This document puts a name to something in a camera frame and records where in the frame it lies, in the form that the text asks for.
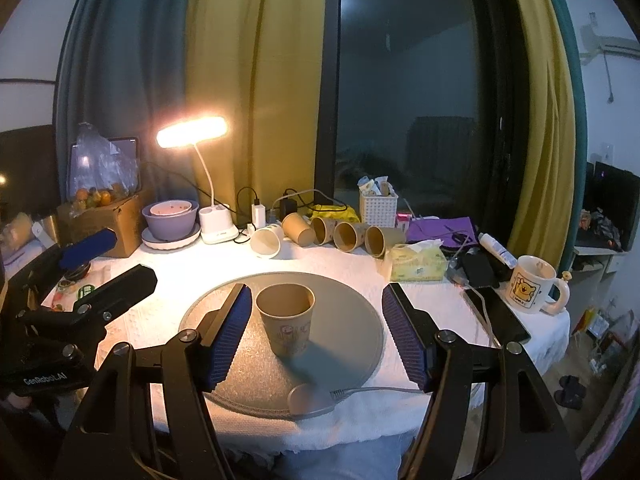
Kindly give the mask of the brown illustrated paper cup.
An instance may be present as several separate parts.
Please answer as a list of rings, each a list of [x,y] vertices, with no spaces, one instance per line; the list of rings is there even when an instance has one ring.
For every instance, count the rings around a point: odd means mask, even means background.
[[[272,352],[292,359],[307,347],[316,296],[305,285],[283,283],[264,288],[255,300]]]

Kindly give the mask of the cardboard box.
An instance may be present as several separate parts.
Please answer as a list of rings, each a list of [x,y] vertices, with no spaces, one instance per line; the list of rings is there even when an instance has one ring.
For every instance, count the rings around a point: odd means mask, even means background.
[[[72,217],[72,205],[58,206],[58,228],[64,244],[77,243],[102,229],[112,230],[116,245],[105,255],[110,258],[127,258],[142,244],[141,233],[146,227],[142,216],[144,206],[154,202],[150,188],[111,205],[88,209],[78,217]]]

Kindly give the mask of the plastic bag of fruit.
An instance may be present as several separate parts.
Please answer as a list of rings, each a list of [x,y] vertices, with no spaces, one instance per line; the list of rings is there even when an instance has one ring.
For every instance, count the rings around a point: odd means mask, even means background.
[[[66,198],[73,202],[83,200],[85,195],[108,191],[114,202],[128,197],[138,188],[138,140],[107,139],[88,122],[79,124],[76,142],[70,147]]]

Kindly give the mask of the purple bowl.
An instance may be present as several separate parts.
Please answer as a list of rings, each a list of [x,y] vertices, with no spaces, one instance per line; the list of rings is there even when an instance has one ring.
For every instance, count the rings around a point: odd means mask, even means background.
[[[193,233],[198,208],[194,200],[165,200],[145,206],[142,214],[157,240],[176,242]]]

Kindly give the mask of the white desk lamp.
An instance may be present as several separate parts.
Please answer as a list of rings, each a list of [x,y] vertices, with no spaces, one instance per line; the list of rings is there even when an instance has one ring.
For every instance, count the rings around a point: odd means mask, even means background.
[[[198,223],[201,238],[207,245],[228,242],[238,236],[239,230],[232,220],[232,214],[226,204],[217,204],[212,176],[200,150],[200,144],[221,138],[228,131],[227,122],[220,116],[201,116],[175,122],[156,135],[156,142],[161,148],[184,148],[192,146],[209,186],[210,205],[198,211]]]

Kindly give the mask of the black phone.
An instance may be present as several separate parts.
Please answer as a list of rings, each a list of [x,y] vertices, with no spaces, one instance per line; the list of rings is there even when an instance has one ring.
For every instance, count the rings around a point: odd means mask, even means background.
[[[473,307],[480,324],[491,328],[495,342],[507,344],[515,341],[524,344],[529,341],[529,332],[495,289],[469,287],[464,290],[464,296]]]

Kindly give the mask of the white charger plug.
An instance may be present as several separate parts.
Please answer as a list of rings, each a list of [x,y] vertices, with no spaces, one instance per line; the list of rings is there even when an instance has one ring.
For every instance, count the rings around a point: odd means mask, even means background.
[[[250,215],[252,216],[252,223],[256,230],[266,226],[266,207],[264,204],[256,202],[250,206]]]

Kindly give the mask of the white cartoon mug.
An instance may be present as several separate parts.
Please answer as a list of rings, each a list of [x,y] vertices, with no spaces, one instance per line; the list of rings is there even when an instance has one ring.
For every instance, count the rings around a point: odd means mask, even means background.
[[[506,285],[506,303],[528,314],[544,311],[557,315],[570,300],[571,279],[568,271],[557,276],[555,268],[544,259],[521,256]]]

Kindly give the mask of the black power adapter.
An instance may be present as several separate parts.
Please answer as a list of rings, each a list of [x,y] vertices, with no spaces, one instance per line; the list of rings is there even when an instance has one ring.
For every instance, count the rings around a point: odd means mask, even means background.
[[[279,219],[283,221],[289,214],[297,211],[298,205],[293,197],[283,197],[279,202]]]

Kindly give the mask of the white tube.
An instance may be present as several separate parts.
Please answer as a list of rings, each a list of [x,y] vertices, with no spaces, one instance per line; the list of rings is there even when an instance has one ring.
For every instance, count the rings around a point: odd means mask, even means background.
[[[496,257],[501,263],[513,270],[518,265],[518,259],[514,257],[495,237],[480,233],[478,237],[480,246],[484,247],[491,255]]]

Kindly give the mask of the purple cloth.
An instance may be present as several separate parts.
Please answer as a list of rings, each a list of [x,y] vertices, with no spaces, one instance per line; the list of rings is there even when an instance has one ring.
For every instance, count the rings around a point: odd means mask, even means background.
[[[417,218],[409,223],[406,234],[408,243],[422,240],[441,240],[442,248],[457,250],[478,244],[474,226],[469,217],[439,219]]]

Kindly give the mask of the yellow curtain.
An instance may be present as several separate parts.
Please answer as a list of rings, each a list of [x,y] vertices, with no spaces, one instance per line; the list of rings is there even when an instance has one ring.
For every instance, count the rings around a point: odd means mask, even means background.
[[[202,144],[217,200],[248,212],[314,184],[326,0],[189,0],[186,105],[228,132]]]

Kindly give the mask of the black monitor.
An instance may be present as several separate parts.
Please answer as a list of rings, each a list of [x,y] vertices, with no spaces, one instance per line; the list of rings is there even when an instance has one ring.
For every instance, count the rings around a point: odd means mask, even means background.
[[[639,224],[639,177],[604,162],[588,162],[578,243],[629,252]]]

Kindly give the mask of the white woven basket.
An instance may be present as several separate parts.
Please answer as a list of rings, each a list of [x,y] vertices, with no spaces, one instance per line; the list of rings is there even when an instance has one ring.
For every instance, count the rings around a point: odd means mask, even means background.
[[[379,228],[396,226],[398,195],[388,177],[364,176],[358,181],[358,188],[361,221]]]

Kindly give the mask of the air conditioner unit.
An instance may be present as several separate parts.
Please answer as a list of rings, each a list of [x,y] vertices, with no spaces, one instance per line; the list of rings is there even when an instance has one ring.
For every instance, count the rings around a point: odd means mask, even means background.
[[[600,36],[590,25],[580,28],[584,52],[580,58],[584,64],[590,63],[599,54],[620,55],[625,58],[640,58],[640,46],[637,40],[615,36]]]

